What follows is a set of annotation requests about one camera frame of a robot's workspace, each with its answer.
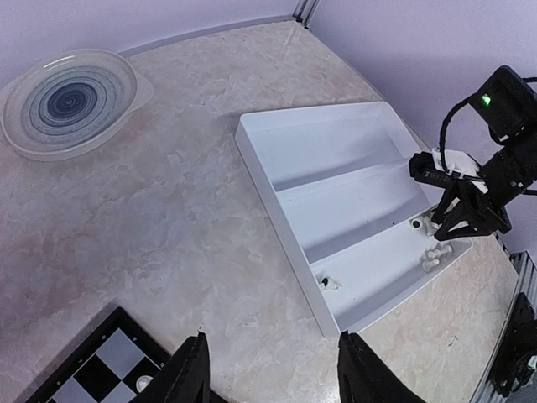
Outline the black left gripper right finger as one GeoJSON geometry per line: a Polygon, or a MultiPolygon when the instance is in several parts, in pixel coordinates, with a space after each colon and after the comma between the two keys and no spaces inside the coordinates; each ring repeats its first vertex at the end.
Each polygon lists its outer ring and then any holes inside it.
{"type": "Polygon", "coordinates": [[[341,402],[425,403],[399,380],[359,334],[343,332],[338,347],[341,402]]]}

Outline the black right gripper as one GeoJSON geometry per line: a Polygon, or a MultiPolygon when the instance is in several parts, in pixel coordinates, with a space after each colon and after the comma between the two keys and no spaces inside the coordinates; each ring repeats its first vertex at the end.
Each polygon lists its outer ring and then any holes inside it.
{"type": "Polygon", "coordinates": [[[432,217],[439,225],[437,240],[507,233],[512,226],[505,207],[517,196],[536,194],[528,190],[536,182],[536,91],[531,82],[536,79],[524,79],[502,65],[443,119],[439,139],[443,171],[448,171],[448,125],[466,105],[483,119],[491,139],[502,148],[475,175],[457,175],[446,188],[432,217]]]}

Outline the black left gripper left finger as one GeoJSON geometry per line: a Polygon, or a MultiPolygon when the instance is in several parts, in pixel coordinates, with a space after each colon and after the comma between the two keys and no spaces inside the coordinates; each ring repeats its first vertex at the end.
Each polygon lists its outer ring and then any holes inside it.
{"type": "Polygon", "coordinates": [[[206,335],[188,337],[144,389],[145,402],[209,402],[210,356],[206,335]]]}

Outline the black and grey chessboard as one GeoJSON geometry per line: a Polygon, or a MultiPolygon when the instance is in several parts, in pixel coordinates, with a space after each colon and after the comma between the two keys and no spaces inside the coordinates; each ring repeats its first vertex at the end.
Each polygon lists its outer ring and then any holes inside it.
{"type": "MultiPolygon", "coordinates": [[[[27,401],[145,402],[137,378],[154,379],[172,355],[118,307],[27,401]]],[[[210,388],[209,402],[222,401],[210,388]]]]}

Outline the white plastic tray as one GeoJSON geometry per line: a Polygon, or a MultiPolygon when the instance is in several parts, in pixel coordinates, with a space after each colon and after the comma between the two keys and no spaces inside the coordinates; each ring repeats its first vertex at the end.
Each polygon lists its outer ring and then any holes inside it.
{"type": "Polygon", "coordinates": [[[441,192],[410,177],[420,147],[386,102],[245,113],[235,141],[326,338],[370,327],[472,248],[410,225],[441,192]],[[444,244],[452,255],[425,272],[444,244]],[[323,291],[325,276],[342,288],[323,291]]]}

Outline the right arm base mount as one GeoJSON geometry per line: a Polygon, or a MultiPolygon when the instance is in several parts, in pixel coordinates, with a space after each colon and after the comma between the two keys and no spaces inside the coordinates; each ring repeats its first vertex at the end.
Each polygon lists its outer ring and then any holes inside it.
{"type": "Polygon", "coordinates": [[[488,376],[503,398],[528,384],[536,370],[536,316],[528,297],[517,294],[507,331],[488,376]]]}

